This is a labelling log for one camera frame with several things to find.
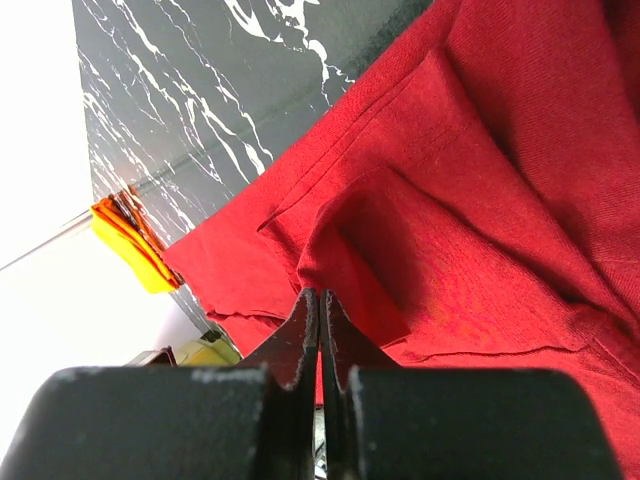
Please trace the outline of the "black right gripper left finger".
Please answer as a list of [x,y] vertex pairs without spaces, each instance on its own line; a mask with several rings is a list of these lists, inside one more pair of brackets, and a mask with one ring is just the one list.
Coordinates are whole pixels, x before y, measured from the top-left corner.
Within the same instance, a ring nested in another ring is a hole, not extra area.
[[5,479],[310,479],[318,296],[233,367],[77,367],[34,395]]

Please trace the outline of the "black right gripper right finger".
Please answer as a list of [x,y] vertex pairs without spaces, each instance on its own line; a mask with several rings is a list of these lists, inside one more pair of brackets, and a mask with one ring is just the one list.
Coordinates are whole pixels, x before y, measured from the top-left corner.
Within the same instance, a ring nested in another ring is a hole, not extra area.
[[332,479],[618,479],[586,393],[545,369],[404,368],[319,300]]

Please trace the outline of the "red t shirt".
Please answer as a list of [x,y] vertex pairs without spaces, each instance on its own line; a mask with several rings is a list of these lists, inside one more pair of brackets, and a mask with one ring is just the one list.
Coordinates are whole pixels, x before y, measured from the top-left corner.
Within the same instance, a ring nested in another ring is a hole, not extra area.
[[437,1],[165,262],[243,354],[304,287],[396,362],[546,367],[639,475],[639,5]]

